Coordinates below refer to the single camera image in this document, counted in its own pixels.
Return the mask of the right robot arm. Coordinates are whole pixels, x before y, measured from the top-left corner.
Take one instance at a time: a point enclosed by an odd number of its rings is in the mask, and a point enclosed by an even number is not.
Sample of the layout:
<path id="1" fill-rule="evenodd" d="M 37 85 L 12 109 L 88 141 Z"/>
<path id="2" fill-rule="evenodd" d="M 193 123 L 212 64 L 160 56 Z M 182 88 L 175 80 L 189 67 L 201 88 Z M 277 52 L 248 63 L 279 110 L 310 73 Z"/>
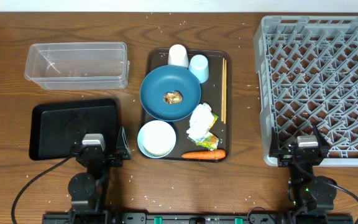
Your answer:
<path id="1" fill-rule="evenodd" d="M 327 223 L 327 212 L 334 208 L 337 190 L 330 184 L 336 182 L 327 177 L 317 177 L 313 167 L 327 157 L 329 144 L 317 127 L 313 134 L 298 136 L 294 146 L 281 149 L 275 130 L 268 155 L 277 159 L 279 167 L 290 171 L 288 198 L 295 203 L 293 210 L 280 218 L 279 223 Z"/>

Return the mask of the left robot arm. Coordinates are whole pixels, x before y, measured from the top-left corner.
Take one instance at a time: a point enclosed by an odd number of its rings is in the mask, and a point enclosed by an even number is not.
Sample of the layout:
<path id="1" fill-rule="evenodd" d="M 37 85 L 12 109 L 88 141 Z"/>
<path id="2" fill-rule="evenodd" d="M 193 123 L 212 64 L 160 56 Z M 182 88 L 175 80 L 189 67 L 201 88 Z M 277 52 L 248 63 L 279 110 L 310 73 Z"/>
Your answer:
<path id="1" fill-rule="evenodd" d="M 123 166 L 131 159 L 123 127 L 120 127 L 116 145 L 107 148 L 102 134 L 85 134 L 74 143 L 70 155 L 86 168 L 71 178 L 68 193 L 71 196 L 69 223 L 120 223 L 120 215 L 106 206 L 110 170 Z"/>

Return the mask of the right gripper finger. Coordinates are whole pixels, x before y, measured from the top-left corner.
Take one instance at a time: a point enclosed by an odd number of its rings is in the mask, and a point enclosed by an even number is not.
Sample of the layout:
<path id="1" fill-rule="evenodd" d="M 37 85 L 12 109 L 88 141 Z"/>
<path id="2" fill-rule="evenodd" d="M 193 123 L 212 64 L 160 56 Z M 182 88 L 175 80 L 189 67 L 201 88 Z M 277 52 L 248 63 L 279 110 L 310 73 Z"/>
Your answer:
<path id="1" fill-rule="evenodd" d="M 275 131 L 275 128 L 271 128 L 271 131 L 272 131 L 272 135 L 271 135 L 272 138 L 271 138 L 269 151 L 279 151 L 280 144 L 279 144 L 279 140 L 277 138 L 277 133 Z"/>
<path id="2" fill-rule="evenodd" d="M 313 134 L 317 138 L 318 146 L 320 149 L 329 149 L 329 143 L 324 138 L 324 136 L 320 133 L 316 125 L 313 125 Z"/>

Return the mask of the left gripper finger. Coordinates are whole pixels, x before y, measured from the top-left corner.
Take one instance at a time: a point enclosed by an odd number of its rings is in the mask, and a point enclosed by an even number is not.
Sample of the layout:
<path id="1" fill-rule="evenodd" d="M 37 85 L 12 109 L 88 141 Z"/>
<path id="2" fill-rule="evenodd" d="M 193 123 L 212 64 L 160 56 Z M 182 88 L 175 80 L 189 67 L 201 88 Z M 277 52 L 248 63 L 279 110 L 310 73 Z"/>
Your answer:
<path id="1" fill-rule="evenodd" d="M 82 140 L 88 134 L 88 132 L 89 132 L 89 129 L 84 129 L 82 131 L 77 132 L 77 137 L 76 137 L 75 142 L 73 144 L 73 149 L 81 149 Z"/>
<path id="2" fill-rule="evenodd" d="M 131 150 L 127 143 L 126 133 L 125 133 L 123 126 L 121 126 L 119 129 L 119 134 L 118 134 L 117 143 L 116 143 L 116 150 L 120 154 L 130 154 L 131 153 Z"/>

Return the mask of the dark blue plate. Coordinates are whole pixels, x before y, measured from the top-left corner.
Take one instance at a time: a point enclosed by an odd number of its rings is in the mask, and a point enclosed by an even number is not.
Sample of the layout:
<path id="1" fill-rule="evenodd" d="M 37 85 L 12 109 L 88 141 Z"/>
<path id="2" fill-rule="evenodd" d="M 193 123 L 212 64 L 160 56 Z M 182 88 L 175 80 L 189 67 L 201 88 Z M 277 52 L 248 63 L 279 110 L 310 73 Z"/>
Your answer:
<path id="1" fill-rule="evenodd" d="M 169 105 L 167 93 L 177 91 L 182 102 Z M 199 105 L 201 87 L 198 79 L 187 69 L 164 65 L 148 73 L 140 87 L 140 101 L 146 112 L 155 119 L 178 121 L 189 116 Z"/>

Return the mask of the golden brown food scrap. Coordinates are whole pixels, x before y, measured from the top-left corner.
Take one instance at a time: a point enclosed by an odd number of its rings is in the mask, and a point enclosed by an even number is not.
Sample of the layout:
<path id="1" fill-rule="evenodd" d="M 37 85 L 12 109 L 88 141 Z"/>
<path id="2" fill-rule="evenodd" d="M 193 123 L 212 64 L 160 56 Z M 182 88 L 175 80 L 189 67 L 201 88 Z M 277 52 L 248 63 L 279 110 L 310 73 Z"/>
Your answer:
<path id="1" fill-rule="evenodd" d="M 164 102 L 168 105 L 174 105 L 183 101 L 183 96 L 179 91 L 167 92 L 163 96 Z"/>

